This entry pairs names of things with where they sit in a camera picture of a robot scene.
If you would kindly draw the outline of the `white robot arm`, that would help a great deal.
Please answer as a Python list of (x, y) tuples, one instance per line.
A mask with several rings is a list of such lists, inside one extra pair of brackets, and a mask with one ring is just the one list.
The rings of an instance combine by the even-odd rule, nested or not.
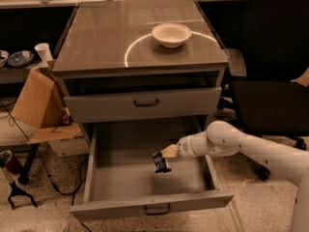
[(153, 155), (155, 172), (171, 170), (170, 158), (224, 157), (241, 152), (297, 186), (290, 232), (309, 232), (309, 152), (244, 133), (224, 121), (182, 137)]

